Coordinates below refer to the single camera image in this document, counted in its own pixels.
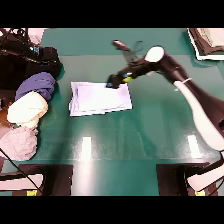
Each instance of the yellow marker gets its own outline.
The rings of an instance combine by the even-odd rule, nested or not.
[[[27,196],[37,196],[37,190],[27,191]]]
[[[196,196],[205,196],[205,191],[195,191]]]
[[[123,79],[124,82],[131,82],[133,80],[132,77],[127,77],[125,79]]]

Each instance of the green table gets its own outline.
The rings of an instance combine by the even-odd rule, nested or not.
[[[159,195],[157,163],[214,161],[219,153],[197,132],[181,93],[156,73],[129,84],[132,110],[69,116],[71,81],[105,82],[126,66],[113,39],[129,46],[142,40],[142,55],[154,45],[165,47],[198,85],[224,99],[223,63],[198,62],[186,29],[48,29],[42,45],[58,49],[64,70],[39,124],[37,153],[23,163],[74,164],[72,195]],[[192,155],[189,135],[197,138],[200,158]],[[80,161],[84,137],[91,137],[90,161]],[[7,161],[2,172],[9,171],[14,168]]]

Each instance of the black cable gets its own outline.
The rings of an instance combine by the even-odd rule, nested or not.
[[[12,163],[12,165],[17,168],[35,187],[38,191],[40,191],[40,193],[42,194],[42,196],[44,196],[43,191],[37,187],[37,185],[31,180],[31,178],[29,178],[29,176],[27,174],[25,174],[11,159],[10,157],[0,148],[0,151],[2,152],[2,154]]]
[[[223,179],[222,182],[219,184],[219,186],[218,186],[212,193],[210,193],[208,196],[212,196],[216,191],[218,191],[218,189],[222,186],[223,183],[224,183],[224,179]]]

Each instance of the white circular joint cover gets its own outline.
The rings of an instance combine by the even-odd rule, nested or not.
[[[145,60],[148,62],[158,62],[163,58],[165,51],[160,46],[155,46],[149,49],[145,56]]]

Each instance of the table surface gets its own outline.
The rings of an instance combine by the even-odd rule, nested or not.
[[[105,82],[126,66],[112,45],[143,41],[144,55],[163,46],[198,85],[224,99],[223,62],[197,61],[185,28],[47,29],[42,45],[58,49],[63,71],[39,123],[38,149],[27,164],[73,164],[72,195],[159,195],[156,164],[215,161],[219,153],[196,130],[191,109],[160,74],[131,82],[132,110],[70,117],[70,82]],[[196,136],[195,156],[188,136]],[[83,139],[91,138],[91,158],[82,161]],[[2,172],[14,171],[5,161]]]

